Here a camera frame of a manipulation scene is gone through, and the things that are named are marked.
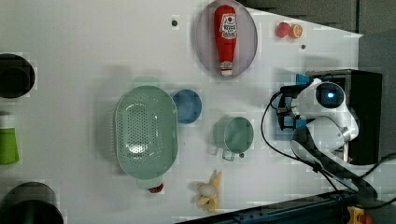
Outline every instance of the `green cup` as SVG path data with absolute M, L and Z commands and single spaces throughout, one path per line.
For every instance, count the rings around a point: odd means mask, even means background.
M 253 137 L 250 121 L 242 117 L 224 118 L 215 125 L 214 139 L 216 145 L 223 148 L 222 158 L 226 161 L 233 161 L 235 154 L 245 157 L 244 153 L 253 143 Z M 231 158 L 226 157 L 227 151 L 231 152 Z
M 19 160 L 14 118 L 10 115 L 0 116 L 0 165 L 11 164 Z

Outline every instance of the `green colander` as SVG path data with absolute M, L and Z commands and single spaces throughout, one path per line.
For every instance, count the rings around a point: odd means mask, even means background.
M 161 185 L 177 156 L 177 108 L 155 86 L 126 93 L 115 113 L 117 158 L 122 170 L 142 189 Z

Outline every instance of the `plate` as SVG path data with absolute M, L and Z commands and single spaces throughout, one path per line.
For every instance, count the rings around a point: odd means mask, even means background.
M 221 77 L 218 48 L 216 46 L 214 15 L 218 7 L 228 5 L 236 12 L 237 40 L 233 56 L 233 74 L 241 75 L 253 62 L 257 51 L 257 29 L 247 9 L 234 0 L 218 0 L 208 5 L 197 22 L 195 42 L 202 63 L 213 73 Z

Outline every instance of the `black cable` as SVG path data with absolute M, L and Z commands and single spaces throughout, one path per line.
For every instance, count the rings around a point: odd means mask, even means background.
M 273 102 L 273 101 L 276 99 L 276 97 L 278 97 L 280 94 L 282 94 L 282 92 L 280 92 L 280 91 L 277 92 L 277 93 L 275 93 L 275 94 L 271 97 L 270 103 L 268 104 L 268 106 L 267 106 L 267 107 L 265 108 L 265 110 L 264 110 L 264 114 L 262 115 L 262 125 L 261 125 L 262 139 L 263 139 L 264 142 L 268 145 L 268 147 L 270 147 L 270 148 L 271 148 L 272 150 L 274 150 L 275 152 L 277 152 L 277 153 L 279 153 L 279 154 L 281 154 L 281 155 L 283 155 L 283 156 L 285 156 L 285 157 L 288 157 L 288 158 L 290 158 L 290 159 L 292 159 L 292 160 L 300 161 L 300 162 L 302 162 L 302 163 L 304 163 L 304 164 L 306 164 L 306 165 L 312 167 L 315 171 L 320 172 L 322 175 L 324 175 L 324 176 L 326 177 L 326 179 L 329 181 L 329 183 L 332 185 L 332 187 L 333 187 L 335 190 L 338 190 L 337 187 L 334 185 L 334 183 L 330 180 L 330 178 L 328 177 L 328 175 L 325 173 L 325 171 L 321 169 L 321 167 L 320 167 L 320 168 L 315 167 L 313 164 L 311 164 L 311 163 L 309 163 L 309 162 L 307 162 L 307 161 L 303 161 L 303 160 L 301 160 L 301 159 L 298 158 L 298 157 L 292 157 L 292 156 L 290 156 L 290 155 L 288 155 L 288 154 L 286 154 L 286 153 L 283 153 L 283 152 L 279 151 L 278 149 L 276 149 L 275 147 L 273 147 L 273 146 L 267 141 L 267 139 L 266 139 L 266 137 L 265 137 L 265 134 L 264 134 L 263 127 L 262 127 L 263 124 L 264 124 L 265 115 L 267 114 L 269 107 L 272 106 L 272 102 Z
M 272 105 L 272 102 L 280 95 L 280 94 L 282 94 L 282 92 L 281 91 L 279 91 L 279 92 L 277 92 L 277 93 L 275 93 L 272 97 L 271 97 L 271 100 L 270 100 L 270 106 L 274 109 L 274 110 L 276 110 L 276 107 L 274 107 L 273 105 Z
M 334 79 L 334 76 L 330 73 L 321 76 L 320 79 L 323 80 L 323 78 L 325 78 L 325 77 L 332 77 L 332 79 Z
M 263 124 L 264 124 L 265 115 L 267 114 L 268 109 L 269 109 L 270 106 L 271 106 L 273 109 L 276 109 L 276 108 L 272 105 L 272 102 L 273 102 L 280 94 L 282 94 L 281 91 L 275 93 L 275 94 L 271 97 L 270 103 L 268 104 L 268 106 L 267 106 L 267 107 L 265 108 L 265 110 L 264 110 L 264 114 L 262 115 L 262 125 L 261 125 L 262 139 L 263 139 L 264 142 L 268 145 L 268 147 L 270 147 L 270 148 L 271 148 L 272 150 L 274 150 L 275 152 L 277 152 L 277 153 L 279 153 L 279 154 L 281 154 L 281 155 L 283 155 L 283 156 L 285 156 L 285 157 L 288 157 L 288 158 L 290 158 L 290 159 L 292 159 L 292 160 L 300 161 L 300 162 L 302 162 L 302 163 L 304 163 L 304 164 L 306 164 L 306 165 L 312 167 L 312 168 L 314 169 L 314 171 L 320 172 L 320 173 L 327 179 L 327 181 L 332 185 L 332 188 L 333 188 L 335 191 L 338 191 L 338 188 L 337 188 L 337 187 L 334 185 L 334 183 L 330 180 L 329 176 L 326 174 L 326 171 L 323 170 L 321 167 L 320 167 L 320 168 L 315 167 L 313 164 L 311 164 L 311 163 L 309 163 L 309 162 L 307 162 L 307 161 L 303 161 L 303 160 L 301 160 L 301 159 L 298 158 L 298 157 L 292 157 L 292 156 L 290 156 L 290 155 L 288 155 L 288 154 L 285 154 L 285 153 L 279 151 L 278 149 L 276 149 L 275 147 L 273 147 L 273 146 L 267 141 L 267 139 L 266 139 L 266 137 L 265 137 L 265 134 L 264 134 L 264 131 L 263 131 L 263 127 L 262 127 Z M 359 178 L 359 179 L 362 179 L 362 178 L 366 177 L 366 176 L 369 175 L 372 171 L 374 171 L 375 168 L 378 167 L 381 163 L 383 163 L 384 161 L 386 161 L 387 159 L 389 159 L 390 157 L 393 157 L 393 156 L 396 156 L 396 153 L 390 153 L 390 154 L 388 154 L 387 156 L 383 157 L 375 166 L 373 166 L 369 171 L 367 171 L 364 175 L 359 176 L 358 178 Z M 381 203 L 380 205 L 376 205 L 376 206 L 370 206 L 370 207 L 361 206 L 361 205 L 356 205 L 356 206 L 359 207 L 359 208 L 361 208 L 361 209 L 372 210 L 372 209 L 378 209 L 378 208 L 387 206 L 387 205 L 389 205 L 389 204 L 391 204 L 391 203 L 394 203 L 394 202 L 396 202 L 396 197 L 393 198 L 392 200 L 386 202 L 386 203 Z
M 376 169 L 376 167 L 378 167 L 381 163 L 383 163 L 384 161 L 386 161 L 387 159 L 389 159 L 390 157 L 394 157 L 396 156 L 396 152 L 393 153 L 389 153 L 388 155 L 386 155 L 385 157 L 383 157 L 379 162 L 376 163 L 375 166 L 373 166 L 369 171 L 367 171 L 364 175 L 361 175 L 358 177 L 358 179 L 363 179 L 364 177 L 366 177 L 367 175 L 369 175 L 372 171 L 374 171 Z
M 382 207 L 385 207 L 385 206 L 387 206 L 387 205 L 389 205 L 389 204 L 391 204 L 391 203 L 394 203 L 394 202 L 396 202 L 396 198 L 393 198 L 392 200 L 390 200 L 390 201 L 388 201 L 388 202 L 385 202 L 385 203 L 381 203 L 381 204 L 379 204 L 379 205 L 376 205 L 376 206 L 371 206 L 371 207 L 365 207 L 365 206 L 361 206 L 361 205 L 355 205 L 356 207 L 359 207 L 359 208 L 361 208 L 361 209 L 365 209 L 365 210 L 374 210 L 374 209 L 378 209 L 378 208 L 382 208 Z

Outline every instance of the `robot eye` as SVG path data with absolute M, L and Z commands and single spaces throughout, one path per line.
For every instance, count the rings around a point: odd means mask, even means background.
M 327 98 L 332 99 L 335 96 L 334 92 L 328 92 Z
M 324 82 L 317 87 L 317 100 L 325 108 L 336 108 L 345 99 L 344 91 L 335 83 Z

